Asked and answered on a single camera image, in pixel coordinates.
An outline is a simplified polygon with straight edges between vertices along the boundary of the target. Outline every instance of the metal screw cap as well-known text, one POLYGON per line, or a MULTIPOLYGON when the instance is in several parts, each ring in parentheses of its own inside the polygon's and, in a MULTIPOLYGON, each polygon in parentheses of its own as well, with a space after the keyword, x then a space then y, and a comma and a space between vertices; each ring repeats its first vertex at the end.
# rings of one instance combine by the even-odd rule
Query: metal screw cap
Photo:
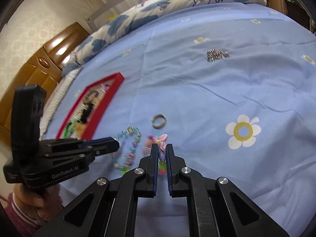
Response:
POLYGON ((99 178, 97 180, 97 184, 98 185, 105 185, 106 184, 106 179, 105 178, 99 178))
POLYGON ((218 179, 220 184, 227 184, 228 183, 228 179, 226 177, 220 177, 218 179))
POLYGON ((137 175, 141 175, 141 174, 144 173, 144 170, 139 167, 139 168, 137 168, 137 169, 134 170, 134 173, 137 174, 137 175))
POLYGON ((191 173, 191 169, 189 167, 183 167, 181 168, 181 172, 184 174, 191 173))

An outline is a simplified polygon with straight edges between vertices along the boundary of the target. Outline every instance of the black gripper frame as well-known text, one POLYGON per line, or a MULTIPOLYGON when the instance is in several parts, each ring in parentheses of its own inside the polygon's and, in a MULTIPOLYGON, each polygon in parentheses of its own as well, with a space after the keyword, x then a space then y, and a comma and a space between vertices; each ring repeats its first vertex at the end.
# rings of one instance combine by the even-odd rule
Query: black gripper frame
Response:
POLYGON ((166 147, 171 197, 186 197, 190 237, 289 237, 226 177, 203 177, 166 147))
POLYGON ((139 197, 156 196, 157 144, 121 178, 99 178, 33 237, 133 237, 139 197))

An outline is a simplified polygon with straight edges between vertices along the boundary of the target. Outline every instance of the white patterned wallpaper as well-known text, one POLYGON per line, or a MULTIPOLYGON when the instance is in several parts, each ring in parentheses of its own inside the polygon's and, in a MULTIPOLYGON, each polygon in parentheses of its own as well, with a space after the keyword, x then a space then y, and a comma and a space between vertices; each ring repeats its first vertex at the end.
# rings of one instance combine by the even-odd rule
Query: white patterned wallpaper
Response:
POLYGON ((90 31, 92 12, 86 0, 24 0, 0 33, 0 97, 45 42, 76 21, 90 31))

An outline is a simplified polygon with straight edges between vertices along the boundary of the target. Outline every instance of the wrinkled fabric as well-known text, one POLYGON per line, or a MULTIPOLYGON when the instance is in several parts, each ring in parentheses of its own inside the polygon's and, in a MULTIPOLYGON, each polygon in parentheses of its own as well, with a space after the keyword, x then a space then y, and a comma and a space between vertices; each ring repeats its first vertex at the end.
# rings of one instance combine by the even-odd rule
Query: wrinkled fabric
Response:
POLYGON ((122 36, 163 15, 204 4, 230 2, 267 4, 266 0, 147 0, 120 14, 77 46, 63 68, 62 77, 74 69, 83 67, 95 55, 122 36))
MULTIPOLYGON (((142 137, 132 165, 137 167, 145 137, 168 134, 187 166, 208 178, 228 177, 298 237, 316 211, 315 41, 287 16, 257 4, 171 13, 86 63, 46 137, 56 137, 76 93, 121 72, 124 82, 94 139, 138 127, 142 137), (209 49, 227 51, 230 58, 208 62, 209 49), (155 114, 167 119, 162 129, 151 126, 155 114)), ((119 164, 132 141, 120 142, 119 164)), ((64 205, 97 178, 120 176, 110 155, 98 156, 88 172, 61 183, 64 205)), ((188 236, 186 216, 186 200, 172 199, 166 176, 159 176, 157 196, 139 201, 135 236, 188 236)))

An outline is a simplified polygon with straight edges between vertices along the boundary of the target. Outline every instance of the pink fabric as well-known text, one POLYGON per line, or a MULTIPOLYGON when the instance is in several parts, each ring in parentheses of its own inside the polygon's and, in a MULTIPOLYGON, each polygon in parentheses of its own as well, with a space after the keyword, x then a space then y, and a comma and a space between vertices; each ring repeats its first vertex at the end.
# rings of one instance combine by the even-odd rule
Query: pink fabric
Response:
POLYGON ((33 222, 27 220, 22 214, 17 214, 17 208, 13 203, 12 193, 8 197, 8 206, 4 209, 10 218, 11 222, 23 237, 32 237, 33 234, 40 228, 33 222))

